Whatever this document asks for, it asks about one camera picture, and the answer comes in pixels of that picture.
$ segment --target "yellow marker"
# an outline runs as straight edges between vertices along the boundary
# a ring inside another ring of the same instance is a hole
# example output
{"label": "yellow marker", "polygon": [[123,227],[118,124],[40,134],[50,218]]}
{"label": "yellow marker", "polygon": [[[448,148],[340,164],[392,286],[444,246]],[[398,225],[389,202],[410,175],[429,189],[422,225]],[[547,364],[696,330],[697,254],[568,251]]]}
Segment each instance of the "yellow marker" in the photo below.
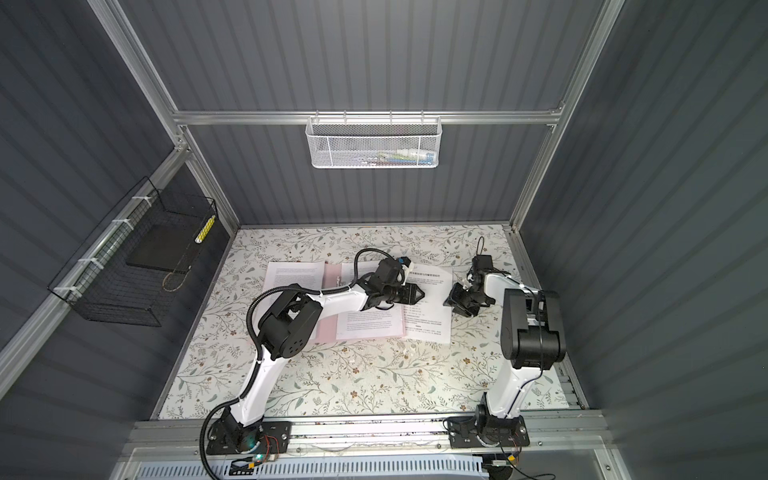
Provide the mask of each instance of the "yellow marker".
{"label": "yellow marker", "polygon": [[208,219],[208,221],[205,223],[205,227],[203,227],[202,230],[200,230],[200,233],[197,234],[197,238],[194,239],[195,243],[203,243],[203,240],[205,240],[205,236],[208,235],[208,232],[210,232],[210,228],[214,225],[214,222],[216,221],[216,215],[211,216],[211,218]]}

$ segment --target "white mesh basket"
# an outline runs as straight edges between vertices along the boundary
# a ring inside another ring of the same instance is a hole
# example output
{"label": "white mesh basket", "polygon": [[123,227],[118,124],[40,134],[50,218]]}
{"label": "white mesh basket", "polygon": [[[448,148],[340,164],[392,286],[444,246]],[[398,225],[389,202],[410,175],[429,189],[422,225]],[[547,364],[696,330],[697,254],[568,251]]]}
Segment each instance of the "white mesh basket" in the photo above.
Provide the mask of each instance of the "white mesh basket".
{"label": "white mesh basket", "polygon": [[434,168],[440,152],[440,119],[418,123],[306,122],[316,168]]}

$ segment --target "floral tablecloth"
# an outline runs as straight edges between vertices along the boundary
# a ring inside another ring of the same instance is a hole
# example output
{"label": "floral tablecloth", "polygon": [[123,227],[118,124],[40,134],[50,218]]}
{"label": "floral tablecloth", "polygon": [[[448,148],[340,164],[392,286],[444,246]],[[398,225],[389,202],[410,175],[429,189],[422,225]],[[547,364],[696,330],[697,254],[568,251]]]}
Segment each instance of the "floral tablecloth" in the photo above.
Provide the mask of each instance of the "floral tablecloth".
{"label": "floral tablecloth", "polygon": [[[480,236],[494,265],[517,274],[500,225],[240,230],[159,418],[202,418],[238,393],[255,355],[245,312],[261,292],[270,261],[342,263],[363,247],[378,247],[395,257],[451,267],[458,279]],[[454,315],[450,345],[406,339],[310,345],[283,370],[266,416],[472,410],[503,361],[499,318],[498,307],[470,319]],[[535,382],[524,404],[525,409],[567,407],[552,370]]]}

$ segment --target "paper sheet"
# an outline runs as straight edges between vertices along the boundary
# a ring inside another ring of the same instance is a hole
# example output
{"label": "paper sheet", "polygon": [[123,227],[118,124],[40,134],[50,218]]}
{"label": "paper sheet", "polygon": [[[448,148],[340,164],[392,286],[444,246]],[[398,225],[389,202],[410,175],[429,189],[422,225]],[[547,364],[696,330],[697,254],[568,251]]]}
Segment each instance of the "paper sheet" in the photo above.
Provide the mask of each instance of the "paper sheet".
{"label": "paper sheet", "polygon": [[[285,286],[291,283],[298,283],[304,288],[312,290],[320,290],[323,286],[323,272],[325,268],[325,262],[270,262],[266,268],[264,288],[261,291],[266,292],[275,286]],[[275,293],[259,303],[259,308],[253,317],[253,321],[256,323],[253,328],[258,329],[259,319],[264,315],[266,309],[275,303],[278,296],[280,296],[280,293]],[[314,339],[316,335],[317,325],[315,325],[315,329],[312,331],[310,340]]]}
{"label": "paper sheet", "polygon": [[[379,261],[358,262],[358,275],[375,272]],[[354,264],[343,263],[341,283],[349,283],[354,276]],[[385,336],[402,336],[404,330],[402,305],[389,310],[370,309],[365,312],[340,313],[336,321],[336,340],[370,339]]]}
{"label": "paper sheet", "polygon": [[451,307],[443,302],[451,293],[453,271],[441,266],[416,263],[408,280],[424,290],[424,298],[416,305],[406,305],[406,334],[409,339],[427,342],[451,342]]}

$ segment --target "light blue slotted cable duct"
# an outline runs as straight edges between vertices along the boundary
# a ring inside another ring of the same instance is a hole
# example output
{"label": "light blue slotted cable duct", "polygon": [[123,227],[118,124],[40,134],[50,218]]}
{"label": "light blue slotted cable duct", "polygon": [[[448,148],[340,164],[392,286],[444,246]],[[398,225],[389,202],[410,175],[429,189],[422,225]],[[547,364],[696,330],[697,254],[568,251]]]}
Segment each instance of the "light blue slotted cable duct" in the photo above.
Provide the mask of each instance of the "light blue slotted cable duct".
{"label": "light blue slotted cable duct", "polygon": [[[228,475],[232,460],[213,460],[211,468],[220,478],[315,479],[336,478],[352,480],[385,480],[415,477],[418,480],[453,478],[488,478],[482,471],[482,459],[471,455],[398,455],[335,458],[279,458],[261,465],[249,475]],[[142,462],[136,480],[175,478],[176,480],[205,480],[203,466],[196,461]]]}

